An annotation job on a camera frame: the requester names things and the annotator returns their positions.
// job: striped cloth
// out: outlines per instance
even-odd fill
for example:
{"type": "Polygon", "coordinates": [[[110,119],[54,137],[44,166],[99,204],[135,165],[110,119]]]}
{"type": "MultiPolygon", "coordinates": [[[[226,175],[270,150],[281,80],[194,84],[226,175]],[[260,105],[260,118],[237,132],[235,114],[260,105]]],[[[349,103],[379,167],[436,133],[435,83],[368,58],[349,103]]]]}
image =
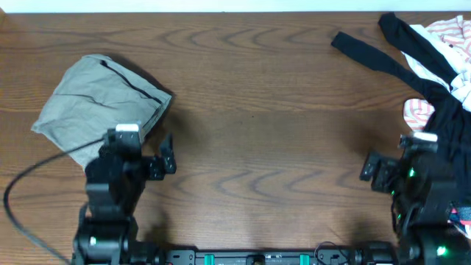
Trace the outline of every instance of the striped cloth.
{"type": "MultiPolygon", "coordinates": [[[[471,21],[458,15],[447,21],[434,22],[426,29],[460,54],[465,63],[471,63],[471,21]]],[[[404,121],[413,131],[422,131],[434,111],[424,99],[409,99],[404,104],[404,121]]]]}

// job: wooden tabletop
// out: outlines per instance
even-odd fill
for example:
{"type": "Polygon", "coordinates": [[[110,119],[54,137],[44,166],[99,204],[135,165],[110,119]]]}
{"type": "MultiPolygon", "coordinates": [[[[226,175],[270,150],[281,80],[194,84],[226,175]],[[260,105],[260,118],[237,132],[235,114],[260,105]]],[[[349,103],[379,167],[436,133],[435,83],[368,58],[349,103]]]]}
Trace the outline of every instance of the wooden tabletop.
{"type": "MultiPolygon", "coordinates": [[[[397,14],[424,25],[454,15],[397,14]]],[[[135,212],[139,239],[200,249],[394,241],[390,196],[358,175],[371,148],[400,155],[403,102],[419,95],[330,46],[341,30],[405,65],[379,16],[8,15],[0,26],[0,186],[59,151],[30,128],[65,70],[85,54],[115,54],[175,94],[163,127],[174,133],[178,171],[147,183],[135,212]]],[[[64,158],[22,180],[11,205],[70,256],[84,184],[81,167],[64,158]]],[[[3,210],[0,235],[0,264],[59,264],[3,210]]]]}

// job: gray drawstring pouch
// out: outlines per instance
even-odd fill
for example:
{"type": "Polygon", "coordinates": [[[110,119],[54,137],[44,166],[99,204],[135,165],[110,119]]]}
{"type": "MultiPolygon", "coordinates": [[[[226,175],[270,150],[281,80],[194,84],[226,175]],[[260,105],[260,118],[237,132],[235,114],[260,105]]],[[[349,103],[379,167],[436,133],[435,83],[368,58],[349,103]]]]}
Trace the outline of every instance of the gray drawstring pouch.
{"type": "MultiPolygon", "coordinates": [[[[171,95],[100,54],[85,55],[64,74],[32,130],[66,151],[101,138],[117,124],[138,123],[146,135],[169,106],[171,95]]],[[[83,168],[101,144],[70,156],[83,168]]]]}

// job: cable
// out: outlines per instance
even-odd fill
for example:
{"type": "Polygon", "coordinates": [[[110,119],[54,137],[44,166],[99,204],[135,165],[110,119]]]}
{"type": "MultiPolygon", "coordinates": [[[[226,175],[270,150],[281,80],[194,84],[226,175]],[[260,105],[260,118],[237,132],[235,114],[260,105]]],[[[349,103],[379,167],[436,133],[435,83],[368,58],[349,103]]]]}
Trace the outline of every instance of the cable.
{"type": "Polygon", "coordinates": [[[96,144],[96,143],[99,143],[103,141],[103,138],[99,139],[99,140],[95,140],[95,141],[92,141],[90,143],[87,143],[87,144],[84,144],[82,146],[79,146],[79,147],[76,147],[74,149],[71,149],[71,150],[68,150],[68,151],[65,151],[65,152],[61,152],[60,154],[57,154],[57,155],[53,155],[51,156],[50,158],[47,158],[47,159],[44,159],[30,167],[28,167],[27,169],[23,170],[22,172],[20,172],[19,174],[16,175],[15,178],[13,178],[13,180],[10,182],[10,184],[8,184],[7,188],[5,189],[5,192],[3,194],[3,206],[4,206],[4,209],[5,209],[5,212],[7,213],[7,216],[8,216],[8,219],[10,220],[10,222],[12,222],[12,224],[15,226],[15,228],[20,232],[22,233],[24,236],[26,236],[32,243],[34,243],[35,245],[37,245],[38,247],[42,247],[44,248],[45,250],[49,251],[53,256],[55,256],[56,258],[59,258],[60,260],[64,261],[65,264],[71,264],[71,262],[66,258],[64,257],[63,255],[61,255],[57,250],[55,250],[54,248],[52,247],[49,247],[48,244],[46,242],[44,242],[43,240],[41,240],[40,238],[38,238],[37,236],[33,235],[31,232],[29,232],[15,217],[15,215],[13,214],[13,212],[11,211],[11,208],[10,208],[10,203],[9,203],[9,199],[8,199],[8,196],[10,195],[10,192],[12,191],[13,189],[13,186],[20,180],[22,179],[23,177],[26,177],[29,173],[33,172],[35,169],[41,167],[41,166],[44,166],[45,164],[49,163],[49,162],[52,162],[53,160],[56,160],[58,158],[61,158],[61,157],[64,157],[72,152],[75,152],[75,151],[78,151],[80,149],[83,149],[85,147],[88,147],[90,145],[93,145],[93,144],[96,144]]]}
{"type": "MultiPolygon", "coordinates": [[[[333,243],[332,241],[323,241],[323,242],[321,242],[319,245],[317,245],[316,249],[314,250],[314,257],[315,257],[315,258],[317,258],[317,250],[318,250],[319,247],[322,246],[323,244],[332,244],[334,247],[337,248],[337,250],[339,250],[340,254],[343,255],[344,258],[347,259],[347,261],[342,262],[342,263],[340,263],[339,265],[347,264],[347,263],[350,262],[350,258],[349,258],[347,255],[345,255],[345,254],[341,251],[340,247],[339,247],[337,244],[333,243]]],[[[320,264],[322,264],[322,265],[326,265],[323,261],[321,261],[321,260],[318,259],[318,258],[317,258],[317,261],[320,262],[320,264]]]]}

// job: white backdrop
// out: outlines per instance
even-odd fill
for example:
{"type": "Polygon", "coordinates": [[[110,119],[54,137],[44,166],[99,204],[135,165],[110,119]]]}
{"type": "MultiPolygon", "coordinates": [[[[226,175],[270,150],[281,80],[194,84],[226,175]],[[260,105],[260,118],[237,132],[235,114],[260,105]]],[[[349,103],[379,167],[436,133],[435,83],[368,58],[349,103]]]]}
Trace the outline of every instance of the white backdrop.
{"type": "Polygon", "coordinates": [[[0,0],[6,13],[471,11],[471,0],[0,0]]]}

